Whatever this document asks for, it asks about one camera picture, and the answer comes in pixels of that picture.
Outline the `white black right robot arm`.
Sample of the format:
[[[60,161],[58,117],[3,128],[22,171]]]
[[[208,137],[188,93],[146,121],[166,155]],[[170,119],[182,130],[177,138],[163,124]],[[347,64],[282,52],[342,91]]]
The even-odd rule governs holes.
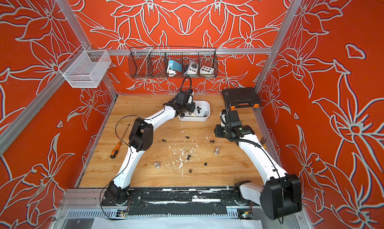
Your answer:
[[[223,94],[225,109],[220,114],[221,124],[214,132],[217,138],[235,143],[250,158],[262,178],[263,186],[252,182],[240,183],[240,196],[260,205],[270,220],[284,222],[284,218],[302,210],[302,184],[295,174],[288,174],[262,146],[253,129],[243,125],[238,112],[231,105],[228,92]]]

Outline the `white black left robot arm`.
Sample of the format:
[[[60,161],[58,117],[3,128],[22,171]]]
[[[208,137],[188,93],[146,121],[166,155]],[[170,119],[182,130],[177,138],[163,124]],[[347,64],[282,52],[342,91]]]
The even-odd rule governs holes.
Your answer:
[[[164,123],[186,113],[193,112],[196,104],[193,101],[194,92],[190,76],[184,77],[178,93],[163,104],[163,109],[148,118],[134,116],[135,121],[129,135],[129,141],[122,143],[128,146],[128,151],[118,174],[102,189],[100,203],[115,203],[122,206],[130,199],[128,188],[133,173],[143,156],[153,144],[154,132]]]

